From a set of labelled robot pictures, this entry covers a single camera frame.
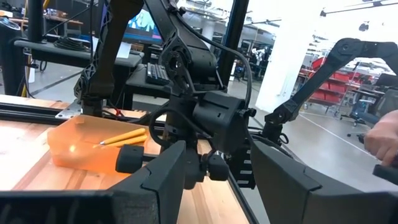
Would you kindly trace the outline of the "black vertical pole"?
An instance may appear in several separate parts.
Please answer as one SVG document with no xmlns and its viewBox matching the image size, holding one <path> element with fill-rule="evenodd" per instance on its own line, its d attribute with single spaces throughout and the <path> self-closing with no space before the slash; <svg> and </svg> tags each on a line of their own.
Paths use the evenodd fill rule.
<svg viewBox="0 0 398 224">
<path fill-rule="evenodd" d="M 229 15 L 229 22 L 223 39 L 223 45 L 233 50 L 238 49 L 249 0 L 234 0 Z M 218 71 L 224 85 L 228 86 L 235 56 L 222 51 L 218 62 Z"/>
</svg>

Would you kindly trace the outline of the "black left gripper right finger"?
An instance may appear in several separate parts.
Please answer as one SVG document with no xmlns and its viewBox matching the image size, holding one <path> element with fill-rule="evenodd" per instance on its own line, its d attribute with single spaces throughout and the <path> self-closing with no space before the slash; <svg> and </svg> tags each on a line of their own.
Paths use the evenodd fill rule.
<svg viewBox="0 0 398 224">
<path fill-rule="evenodd" d="M 363 192 L 254 142 L 251 163 L 271 224 L 398 224 L 398 192 Z"/>
</svg>

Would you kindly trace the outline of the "black cylindrical stand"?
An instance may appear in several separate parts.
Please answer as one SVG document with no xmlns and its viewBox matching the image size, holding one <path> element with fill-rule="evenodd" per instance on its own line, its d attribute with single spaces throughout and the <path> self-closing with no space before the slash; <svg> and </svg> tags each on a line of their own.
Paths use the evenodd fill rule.
<svg viewBox="0 0 398 224">
<path fill-rule="evenodd" d="M 15 41 L 22 39 L 20 25 L 0 17 L 0 66 L 6 95 L 20 96 L 24 83 L 24 54 Z"/>
</svg>

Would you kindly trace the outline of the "orange translucent plastic bin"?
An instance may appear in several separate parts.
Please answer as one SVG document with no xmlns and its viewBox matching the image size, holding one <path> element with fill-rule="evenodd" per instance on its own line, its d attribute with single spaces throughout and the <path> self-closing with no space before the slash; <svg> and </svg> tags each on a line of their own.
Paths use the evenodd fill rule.
<svg viewBox="0 0 398 224">
<path fill-rule="evenodd" d="M 115 171 L 119 148 L 102 146 L 100 142 L 140 128 L 137 124 L 79 115 L 50 130 L 47 143 L 56 166 L 125 177 Z"/>
</svg>

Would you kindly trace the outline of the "black equipment cart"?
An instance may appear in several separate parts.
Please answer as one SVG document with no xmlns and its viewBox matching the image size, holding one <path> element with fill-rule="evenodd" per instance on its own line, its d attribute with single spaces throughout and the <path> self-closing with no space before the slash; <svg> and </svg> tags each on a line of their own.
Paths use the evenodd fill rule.
<svg viewBox="0 0 398 224">
<path fill-rule="evenodd" d="M 90 63 L 90 54 L 55 47 L 52 43 L 35 43 L 17 40 L 16 47 L 31 50 L 37 60 L 44 60 L 62 65 L 85 68 Z M 128 58 L 117 58 L 114 63 L 114 91 L 110 101 L 122 109 L 133 108 L 133 94 L 169 98 L 170 93 L 162 86 L 146 83 L 146 66 L 142 62 L 144 54 L 131 54 Z"/>
</svg>

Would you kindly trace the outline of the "blue office chair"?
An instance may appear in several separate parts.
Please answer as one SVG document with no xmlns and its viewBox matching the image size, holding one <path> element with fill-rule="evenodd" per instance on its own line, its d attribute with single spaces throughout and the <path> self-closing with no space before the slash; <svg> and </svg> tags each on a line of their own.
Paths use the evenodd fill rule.
<svg viewBox="0 0 398 224">
<path fill-rule="evenodd" d="M 388 89 L 381 96 L 359 92 L 359 99 L 353 106 L 354 126 L 364 123 L 373 127 L 384 115 L 398 110 L 398 90 Z"/>
</svg>

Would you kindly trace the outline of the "red bin rack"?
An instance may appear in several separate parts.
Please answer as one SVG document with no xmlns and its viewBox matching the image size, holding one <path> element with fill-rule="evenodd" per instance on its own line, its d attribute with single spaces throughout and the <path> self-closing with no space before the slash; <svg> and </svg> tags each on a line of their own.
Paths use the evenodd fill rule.
<svg viewBox="0 0 398 224">
<path fill-rule="evenodd" d="M 341 68 L 332 73 L 309 100 L 331 106 L 340 103 L 347 91 L 358 90 L 362 84 L 370 83 L 372 80 L 372 76 L 357 72 L 354 67 Z"/>
</svg>

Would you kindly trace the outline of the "black and blue keypad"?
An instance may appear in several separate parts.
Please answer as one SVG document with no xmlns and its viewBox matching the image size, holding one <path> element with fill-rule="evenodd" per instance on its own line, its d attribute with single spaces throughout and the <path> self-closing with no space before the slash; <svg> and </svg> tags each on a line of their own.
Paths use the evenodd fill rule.
<svg viewBox="0 0 398 224">
<path fill-rule="evenodd" d="M 164 86 L 169 84 L 170 79 L 165 71 L 164 66 L 148 63 L 146 72 L 146 83 Z"/>
</svg>

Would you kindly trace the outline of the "person's hand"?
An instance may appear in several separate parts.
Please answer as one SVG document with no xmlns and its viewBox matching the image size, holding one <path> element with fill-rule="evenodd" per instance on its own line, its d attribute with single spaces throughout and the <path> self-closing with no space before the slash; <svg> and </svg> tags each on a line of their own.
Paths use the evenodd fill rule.
<svg viewBox="0 0 398 224">
<path fill-rule="evenodd" d="M 398 110 L 385 114 L 364 137 L 364 148 L 391 166 L 398 157 Z"/>
</svg>

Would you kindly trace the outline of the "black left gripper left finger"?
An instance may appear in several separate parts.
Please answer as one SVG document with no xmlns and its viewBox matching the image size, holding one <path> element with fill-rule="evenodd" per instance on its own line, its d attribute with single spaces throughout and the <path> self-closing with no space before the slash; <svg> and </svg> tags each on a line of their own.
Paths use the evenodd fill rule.
<svg viewBox="0 0 398 224">
<path fill-rule="evenodd" d="M 176 224 L 186 143 L 106 190 L 0 192 L 0 224 Z"/>
</svg>

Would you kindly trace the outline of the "orange-handled silver spoon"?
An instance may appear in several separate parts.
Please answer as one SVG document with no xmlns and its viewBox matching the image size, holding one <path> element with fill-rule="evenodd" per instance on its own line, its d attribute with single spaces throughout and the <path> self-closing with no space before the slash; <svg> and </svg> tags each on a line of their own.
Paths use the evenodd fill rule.
<svg viewBox="0 0 398 224">
<path fill-rule="evenodd" d="M 114 136 L 108 139 L 105 139 L 103 141 L 100 142 L 101 145 L 108 145 L 108 144 L 112 144 L 115 142 L 119 142 L 119 141 L 123 141 L 123 140 L 127 140 L 127 139 L 131 139 L 134 137 L 138 137 L 138 136 L 142 136 L 146 133 L 146 129 L 145 128 L 139 128 L 139 129 L 135 129 L 133 131 L 124 133 L 124 134 L 120 134 L 118 136 Z"/>
<path fill-rule="evenodd" d="M 123 140 L 123 141 L 114 142 L 112 144 L 109 144 L 109 146 L 122 147 L 123 145 L 126 145 L 126 144 L 139 144 L 139 143 L 144 142 L 146 139 L 147 139 L 147 135 L 144 134 L 144 135 L 137 136 L 137 137 L 134 137 L 134 138 L 131 138 L 131 139 L 126 139 L 126 140 Z"/>
</svg>

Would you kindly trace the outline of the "wide white column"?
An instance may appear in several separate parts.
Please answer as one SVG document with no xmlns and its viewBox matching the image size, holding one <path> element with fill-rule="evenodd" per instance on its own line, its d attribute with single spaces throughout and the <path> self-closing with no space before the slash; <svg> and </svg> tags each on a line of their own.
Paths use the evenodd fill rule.
<svg viewBox="0 0 398 224">
<path fill-rule="evenodd" d="M 322 10 L 317 0 L 280 2 L 284 13 L 256 101 L 256 107 L 267 113 L 290 98 Z"/>
</svg>

